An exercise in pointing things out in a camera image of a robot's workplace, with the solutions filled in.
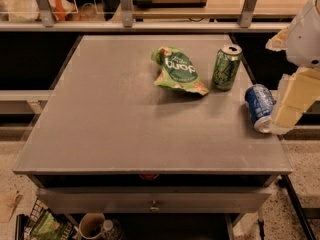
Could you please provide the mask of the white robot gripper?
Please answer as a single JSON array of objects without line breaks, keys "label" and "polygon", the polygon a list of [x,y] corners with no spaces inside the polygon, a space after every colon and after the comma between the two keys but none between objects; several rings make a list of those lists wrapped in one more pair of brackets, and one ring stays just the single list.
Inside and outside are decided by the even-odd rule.
[{"label": "white robot gripper", "polygon": [[269,39],[265,48],[286,51],[299,68],[284,74],[272,111],[273,130],[292,130],[303,113],[320,97],[320,0],[308,0],[290,23]]}]

